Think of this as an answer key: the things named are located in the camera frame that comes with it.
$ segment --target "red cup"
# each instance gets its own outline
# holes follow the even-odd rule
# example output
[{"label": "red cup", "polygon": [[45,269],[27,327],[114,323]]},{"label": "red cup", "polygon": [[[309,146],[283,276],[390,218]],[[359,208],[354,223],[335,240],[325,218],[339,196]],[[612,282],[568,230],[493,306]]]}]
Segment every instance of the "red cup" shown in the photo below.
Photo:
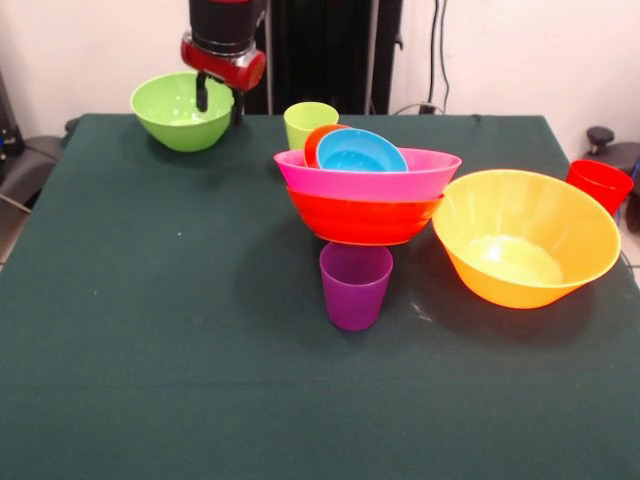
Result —
[{"label": "red cup", "polygon": [[595,198],[614,215],[633,189],[633,179],[615,167],[593,160],[576,160],[569,167],[567,183]]}]

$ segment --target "bowl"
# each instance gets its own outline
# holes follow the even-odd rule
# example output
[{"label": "bowl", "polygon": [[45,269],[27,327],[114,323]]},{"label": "bowl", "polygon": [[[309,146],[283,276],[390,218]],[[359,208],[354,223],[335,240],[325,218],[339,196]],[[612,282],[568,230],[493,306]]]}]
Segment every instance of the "bowl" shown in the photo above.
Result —
[{"label": "bowl", "polygon": [[304,161],[307,167],[320,168],[320,165],[318,165],[317,155],[318,143],[320,143],[320,140],[322,140],[328,133],[333,132],[334,130],[341,130],[343,128],[349,127],[337,123],[333,125],[323,125],[316,128],[309,134],[307,141],[304,142]]},{"label": "bowl", "polygon": [[581,190],[523,170],[486,170],[445,189],[435,232],[462,281],[497,305],[548,305],[620,255],[611,215]]},{"label": "bowl", "polygon": [[442,201],[360,202],[287,191],[304,224],[318,237],[370,247],[407,243],[424,229]]},{"label": "bowl", "polygon": [[274,156],[287,185],[298,193],[343,200],[416,202],[438,198],[462,160],[448,153],[400,148],[408,172],[368,173],[305,166],[302,150]]},{"label": "bowl", "polygon": [[162,75],[140,85],[131,108],[144,128],[160,143],[179,152],[214,145],[231,123],[231,89],[207,79],[209,109],[196,107],[196,72]]},{"label": "bowl", "polygon": [[367,130],[347,128],[325,135],[318,143],[318,165],[349,172],[406,172],[407,162],[388,140]]}]

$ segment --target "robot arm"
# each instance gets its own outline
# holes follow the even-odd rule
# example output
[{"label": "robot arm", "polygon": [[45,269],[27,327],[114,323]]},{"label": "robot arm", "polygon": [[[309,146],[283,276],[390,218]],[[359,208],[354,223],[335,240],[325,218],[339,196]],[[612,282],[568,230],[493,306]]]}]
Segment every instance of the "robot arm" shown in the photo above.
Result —
[{"label": "robot arm", "polygon": [[267,0],[189,0],[191,29],[182,38],[182,59],[198,71],[197,106],[208,107],[207,77],[228,85],[235,99],[234,123],[242,118],[244,93],[255,87],[265,69],[255,34]]}]

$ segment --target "cup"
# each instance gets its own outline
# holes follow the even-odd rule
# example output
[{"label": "cup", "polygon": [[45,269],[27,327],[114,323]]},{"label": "cup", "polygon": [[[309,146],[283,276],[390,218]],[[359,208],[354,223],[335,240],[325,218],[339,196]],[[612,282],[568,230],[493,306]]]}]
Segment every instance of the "cup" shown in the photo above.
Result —
[{"label": "cup", "polygon": [[302,102],[291,105],[284,112],[289,150],[302,150],[307,137],[322,125],[338,123],[340,115],[330,105],[320,102]]},{"label": "cup", "polygon": [[576,160],[569,167],[567,183],[595,198],[614,215],[633,189],[633,179],[606,163]]},{"label": "cup", "polygon": [[387,291],[393,257],[386,247],[329,243],[320,253],[320,271],[329,320],[357,332],[375,323]]}]

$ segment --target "yellow cup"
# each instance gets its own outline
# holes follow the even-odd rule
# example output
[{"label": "yellow cup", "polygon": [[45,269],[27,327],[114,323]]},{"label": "yellow cup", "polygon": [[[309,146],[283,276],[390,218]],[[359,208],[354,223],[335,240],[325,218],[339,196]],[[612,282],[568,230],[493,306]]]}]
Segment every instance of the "yellow cup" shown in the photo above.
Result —
[{"label": "yellow cup", "polygon": [[284,112],[289,150],[302,150],[313,130],[322,125],[336,124],[339,117],[336,109],[326,103],[301,102],[291,105]]}]

